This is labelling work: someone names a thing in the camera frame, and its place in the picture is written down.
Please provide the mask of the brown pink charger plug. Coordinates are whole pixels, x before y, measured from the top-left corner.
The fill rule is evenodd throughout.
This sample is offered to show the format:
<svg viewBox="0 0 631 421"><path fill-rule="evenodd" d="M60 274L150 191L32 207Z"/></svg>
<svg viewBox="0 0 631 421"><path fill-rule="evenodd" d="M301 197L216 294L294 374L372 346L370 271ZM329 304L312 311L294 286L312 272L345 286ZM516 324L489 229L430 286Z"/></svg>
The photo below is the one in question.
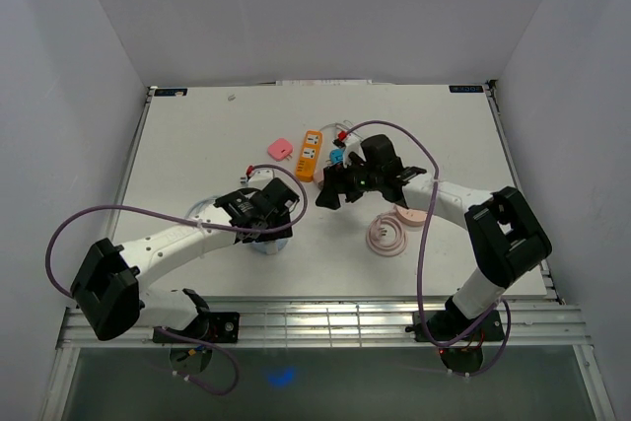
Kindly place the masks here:
<svg viewBox="0 0 631 421"><path fill-rule="evenodd" d="M322 188L324 184L324 172L323 170L315 172L313 176L313 181L318 188Z"/></svg>

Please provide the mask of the blue round power socket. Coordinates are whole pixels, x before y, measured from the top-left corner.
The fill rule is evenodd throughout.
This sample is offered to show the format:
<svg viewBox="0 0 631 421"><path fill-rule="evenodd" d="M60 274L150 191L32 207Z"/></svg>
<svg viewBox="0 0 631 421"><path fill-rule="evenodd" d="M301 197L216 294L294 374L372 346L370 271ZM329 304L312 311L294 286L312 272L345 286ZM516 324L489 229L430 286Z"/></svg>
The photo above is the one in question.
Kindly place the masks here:
<svg viewBox="0 0 631 421"><path fill-rule="evenodd" d="M274 241L260 242L260 243L252 243L251 246L254 250L265 254L265 255L273 255L280 252L288 243L287 239L278 239Z"/></svg>

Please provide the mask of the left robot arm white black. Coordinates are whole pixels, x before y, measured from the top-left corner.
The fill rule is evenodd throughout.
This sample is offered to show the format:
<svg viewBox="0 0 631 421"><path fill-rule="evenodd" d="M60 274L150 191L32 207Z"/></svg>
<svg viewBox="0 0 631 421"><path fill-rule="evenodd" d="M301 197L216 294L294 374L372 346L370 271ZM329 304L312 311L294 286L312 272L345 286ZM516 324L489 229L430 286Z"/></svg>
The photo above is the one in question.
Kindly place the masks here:
<svg viewBox="0 0 631 421"><path fill-rule="evenodd" d="M239 189L215 199L189 225L119 245L102 239L89 248L71 285L72 298L100 341L142 325L198 341L210 329L208 304L192 289L164 290L156 282L214 250L290 238L290 212L299 201L274 178L260 190Z"/></svg>

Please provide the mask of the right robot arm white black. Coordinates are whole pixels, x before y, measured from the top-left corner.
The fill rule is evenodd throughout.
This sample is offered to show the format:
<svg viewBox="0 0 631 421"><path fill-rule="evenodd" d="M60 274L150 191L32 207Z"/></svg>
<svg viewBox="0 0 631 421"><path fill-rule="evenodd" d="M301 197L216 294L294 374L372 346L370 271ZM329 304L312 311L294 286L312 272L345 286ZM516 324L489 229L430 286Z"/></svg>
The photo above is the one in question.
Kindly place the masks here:
<svg viewBox="0 0 631 421"><path fill-rule="evenodd" d="M506 186L479 190L441 181L406 166L383 134L362 141L361 151L323 171L315 201L336 210L375 191L405 209L438 216L468 233L476 268L443 310L421 315L413 328L441 346L469 338L499 299L552 251L552 244L523 194Z"/></svg>

